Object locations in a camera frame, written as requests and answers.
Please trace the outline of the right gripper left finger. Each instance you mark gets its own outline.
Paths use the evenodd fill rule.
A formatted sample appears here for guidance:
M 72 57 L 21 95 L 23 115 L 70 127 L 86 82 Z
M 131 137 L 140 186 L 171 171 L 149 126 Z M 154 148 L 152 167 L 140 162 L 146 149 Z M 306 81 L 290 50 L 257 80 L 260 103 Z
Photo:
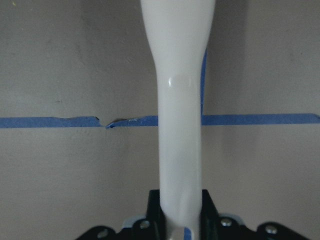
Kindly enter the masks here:
M 132 227 L 133 240 L 165 240 L 166 220 L 160 206 L 160 191 L 150 190 L 145 218 L 137 220 Z

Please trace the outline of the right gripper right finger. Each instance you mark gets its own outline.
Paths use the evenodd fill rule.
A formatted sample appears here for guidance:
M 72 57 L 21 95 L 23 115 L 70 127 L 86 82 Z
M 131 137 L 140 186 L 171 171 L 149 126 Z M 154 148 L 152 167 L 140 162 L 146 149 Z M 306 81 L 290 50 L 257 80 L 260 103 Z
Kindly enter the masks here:
M 240 223 L 231 215 L 219 214 L 208 192 L 202 190 L 200 212 L 201 240 L 242 240 L 244 237 Z

